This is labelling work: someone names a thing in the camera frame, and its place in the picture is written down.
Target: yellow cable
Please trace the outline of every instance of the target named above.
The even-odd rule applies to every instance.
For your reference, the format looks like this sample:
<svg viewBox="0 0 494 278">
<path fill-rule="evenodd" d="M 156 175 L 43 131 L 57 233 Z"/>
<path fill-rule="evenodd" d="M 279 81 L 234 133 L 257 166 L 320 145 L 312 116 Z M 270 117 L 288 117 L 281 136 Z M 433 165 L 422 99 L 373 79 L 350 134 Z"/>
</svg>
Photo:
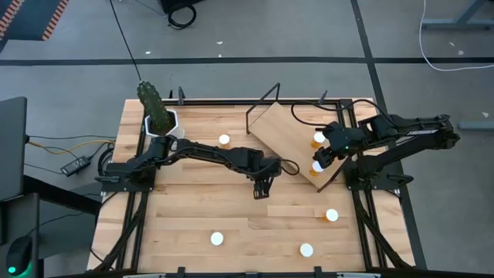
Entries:
<svg viewBox="0 0 494 278">
<path fill-rule="evenodd" d="M 77 149 L 78 147 L 82 147 L 82 146 L 85 146 L 88 144 L 104 144 L 104 143 L 115 144 L 114 141 L 110 141 L 110 140 L 93 140 L 93 141 L 87 141 L 87 142 L 84 142 L 81 144 L 77 144 L 77 145 L 71 147 L 70 149 L 67 149 L 66 151 L 51 151 L 48 147 L 45 147 L 39 143 L 31 142 L 31 141 L 28 142 L 28 144 L 35 146 L 35 147 L 40 147 L 40 148 L 44 149 L 45 151 L 48 151 L 50 154 L 66 154 L 66 153 L 68 153 L 74 149 Z"/>
</svg>

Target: white cable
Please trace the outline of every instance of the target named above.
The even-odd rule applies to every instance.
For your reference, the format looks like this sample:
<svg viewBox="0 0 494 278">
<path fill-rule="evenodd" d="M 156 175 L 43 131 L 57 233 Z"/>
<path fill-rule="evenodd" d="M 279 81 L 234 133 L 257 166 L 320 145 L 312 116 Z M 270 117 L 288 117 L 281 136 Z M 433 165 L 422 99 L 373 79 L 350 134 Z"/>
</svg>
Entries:
<svg viewBox="0 0 494 278">
<path fill-rule="evenodd" d="M 431 66 L 432 69 L 442 71 L 442 72 L 451 72 L 451 71 L 459 71 L 459 70 L 482 70 L 482 69 L 488 69 L 490 67 L 494 67 L 494 65 L 488 65 L 488 66 L 470 66 L 470 67 L 463 67 L 459 69 L 439 69 L 431 64 L 427 57 L 424 54 L 424 48 L 422 47 L 422 24 L 424 22 L 424 17 L 425 17 L 425 6 L 426 6 L 427 0 L 424 0 L 424 12 L 422 13 L 422 20 L 420 21 L 420 27 L 418 29 L 418 44 L 420 45 L 420 51 L 422 52 L 422 57 L 424 57 L 425 62 L 429 66 Z"/>
</svg>

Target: floor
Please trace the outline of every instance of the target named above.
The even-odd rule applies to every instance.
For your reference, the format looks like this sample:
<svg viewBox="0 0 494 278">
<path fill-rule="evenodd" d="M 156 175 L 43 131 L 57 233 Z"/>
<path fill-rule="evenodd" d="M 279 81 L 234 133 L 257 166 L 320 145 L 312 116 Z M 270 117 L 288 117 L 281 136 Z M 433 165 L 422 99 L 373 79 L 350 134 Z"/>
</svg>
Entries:
<svg viewBox="0 0 494 278">
<path fill-rule="evenodd" d="M 141 1 L 159 11 L 156 0 Z M 429 0 L 426 17 L 452 18 L 468 2 Z M 282 97 L 318 97 L 328 90 L 328 97 L 379 99 L 382 91 L 388 111 L 402 117 L 450 114 L 454 124 L 494 117 L 493 68 L 442 73 L 424 63 L 378 63 L 376 74 L 370 75 L 365 59 L 361 63 L 311 62 L 307 57 L 364 58 L 362 32 L 350 1 L 207 0 L 196 5 L 196 23 L 182 31 L 168 28 L 162 15 L 134 0 L 114 4 L 134 56 L 163 59 L 161 64 L 144 61 L 139 70 L 143 79 L 164 93 L 181 86 L 188 98 L 259 97 L 280 82 Z M 358 5 L 371 51 L 367 58 L 369 54 L 421 57 L 422 1 L 360 0 Z M 477 16 L 493 15 L 494 3 L 488 3 Z M 176 20 L 188 16 L 188 11 L 177 12 Z M 430 57 L 494 57 L 494 31 L 426 30 L 423 45 Z M 186 59 L 182 64 L 173 59 L 273 56 L 306 59 L 294 63 Z M 0 52 L 0 65 L 6 60 L 49 61 L 47 66 L 0 66 L 0 100 L 28 97 L 31 135 L 115 135 L 124 100 L 136 96 L 138 78 L 128 58 L 109 1 L 71 0 L 48 42 L 7 42 Z M 57 62 L 61 59 L 86 62 Z M 88 59 L 121 59 L 127 64 L 90 66 Z M 458 133 L 462 139 L 454 149 L 424 151 L 402 161 L 404 172 L 415 177 L 409 190 L 425 259 L 431 270 L 494 273 L 494 177 L 490 174 L 494 134 Z M 43 141 L 60 147 L 79 142 Z M 77 154 L 91 154 L 94 149 Z M 43 167 L 58 169 L 70 159 L 26 148 L 26 161 Z M 91 182 L 96 173 L 94 167 L 71 178 L 33 168 L 26 171 L 68 189 Z M 81 230 L 91 235 L 93 227 Z M 46 260 L 46 275 L 81 273 L 88 255 L 83 248 L 51 257 Z"/>
</svg>

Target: white pot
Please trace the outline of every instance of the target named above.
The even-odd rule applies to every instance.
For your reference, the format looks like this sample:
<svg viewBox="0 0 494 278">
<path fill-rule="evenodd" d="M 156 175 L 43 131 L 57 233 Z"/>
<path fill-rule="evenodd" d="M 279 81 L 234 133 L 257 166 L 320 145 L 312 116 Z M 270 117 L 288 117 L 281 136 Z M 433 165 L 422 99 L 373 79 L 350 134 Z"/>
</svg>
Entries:
<svg viewBox="0 0 494 278">
<path fill-rule="evenodd" d="M 175 119 L 175 126 L 171 129 L 171 131 L 168 131 L 166 135 L 173 135 L 176 138 L 183 138 L 185 136 L 185 131 L 183 128 L 180 128 L 180 124 L 178 123 L 178 115 L 177 111 L 175 110 L 167 110 L 169 113 L 172 113 L 174 115 Z M 144 125 L 146 127 L 146 135 L 149 137 L 160 137 L 161 135 L 154 134 L 151 132 L 151 117 L 147 116 L 146 119 L 144 120 Z"/>
</svg>

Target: potted plant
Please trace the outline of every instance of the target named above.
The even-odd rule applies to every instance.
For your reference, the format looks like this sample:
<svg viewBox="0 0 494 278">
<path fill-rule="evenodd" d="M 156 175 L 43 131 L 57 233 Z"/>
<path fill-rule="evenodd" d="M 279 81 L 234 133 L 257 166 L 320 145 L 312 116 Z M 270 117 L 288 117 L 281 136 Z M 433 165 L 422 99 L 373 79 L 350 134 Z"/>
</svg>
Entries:
<svg viewBox="0 0 494 278">
<path fill-rule="evenodd" d="M 141 81 L 137 88 L 137 96 L 147 113 L 144 125 L 148 136 L 173 135 L 176 138 L 184 137 L 185 132 L 178 123 L 177 111 L 166 109 L 160 94 L 151 83 Z"/>
</svg>

